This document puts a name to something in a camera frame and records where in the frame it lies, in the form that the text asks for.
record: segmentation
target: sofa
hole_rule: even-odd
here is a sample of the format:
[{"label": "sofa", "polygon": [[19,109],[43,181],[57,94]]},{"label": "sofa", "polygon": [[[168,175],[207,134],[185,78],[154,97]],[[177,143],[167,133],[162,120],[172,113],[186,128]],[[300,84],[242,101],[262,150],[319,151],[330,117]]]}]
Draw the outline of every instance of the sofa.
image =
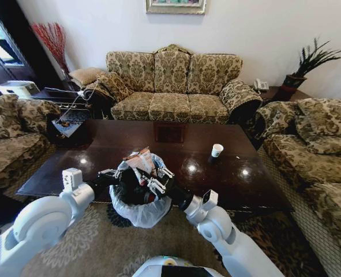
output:
[{"label": "sofa", "polygon": [[[174,44],[154,53],[107,53],[108,74],[87,85],[91,101],[114,119],[237,123],[262,99],[237,79],[242,59],[232,54],[193,54]],[[117,97],[117,91],[125,90]]]},{"label": "sofa", "polygon": [[259,152],[287,181],[282,190],[295,202],[298,225],[328,275],[341,276],[341,100],[272,102],[254,124],[256,139],[264,139]]},{"label": "sofa", "polygon": [[0,96],[0,194],[20,201],[15,184],[50,149],[59,115],[53,102]]}]

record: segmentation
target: plastic bag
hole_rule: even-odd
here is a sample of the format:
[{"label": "plastic bag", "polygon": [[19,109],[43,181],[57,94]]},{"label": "plastic bag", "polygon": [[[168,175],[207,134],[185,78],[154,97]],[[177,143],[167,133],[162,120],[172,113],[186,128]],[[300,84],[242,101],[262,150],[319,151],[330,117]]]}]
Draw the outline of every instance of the plastic bag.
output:
[{"label": "plastic bag", "polygon": [[[165,167],[162,158],[155,154],[151,154],[151,156],[156,167]],[[118,166],[119,170],[127,168],[128,165],[125,162]],[[129,219],[134,226],[141,228],[153,228],[168,213],[171,207],[171,199],[167,196],[161,199],[156,198],[154,202],[144,205],[126,204],[120,200],[120,193],[112,185],[110,186],[110,196],[116,212]]]}]

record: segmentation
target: picture frame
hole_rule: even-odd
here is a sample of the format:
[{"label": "picture frame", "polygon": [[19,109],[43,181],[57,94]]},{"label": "picture frame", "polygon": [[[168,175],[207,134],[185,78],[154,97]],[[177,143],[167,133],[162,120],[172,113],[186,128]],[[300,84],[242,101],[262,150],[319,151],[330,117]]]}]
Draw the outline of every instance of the picture frame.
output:
[{"label": "picture frame", "polygon": [[205,14],[206,0],[145,0],[146,13]]}]

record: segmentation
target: paper cup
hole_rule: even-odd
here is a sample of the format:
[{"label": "paper cup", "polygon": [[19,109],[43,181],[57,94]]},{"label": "paper cup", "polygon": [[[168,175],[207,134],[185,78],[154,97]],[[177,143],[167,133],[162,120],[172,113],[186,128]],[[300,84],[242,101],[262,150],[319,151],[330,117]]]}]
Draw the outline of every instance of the paper cup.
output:
[{"label": "paper cup", "polygon": [[211,156],[214,158],[219,157],[220,153],[224,150],[224,147],[221,144],[214,144],[212,146]]}]

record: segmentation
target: telephone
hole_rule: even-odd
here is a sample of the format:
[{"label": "telephone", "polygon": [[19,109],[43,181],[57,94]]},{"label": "telephone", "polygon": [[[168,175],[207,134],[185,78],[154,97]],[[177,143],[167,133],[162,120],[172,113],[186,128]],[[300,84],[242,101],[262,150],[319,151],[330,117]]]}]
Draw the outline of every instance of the telephone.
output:
[{"label": "telephone", "polygon": [[256,91],[267,91],[269,90],[269,85],[268,85],[268,82],[262,82],[260,81],[260,79],[256,79],[253,82],[253,88]]}]

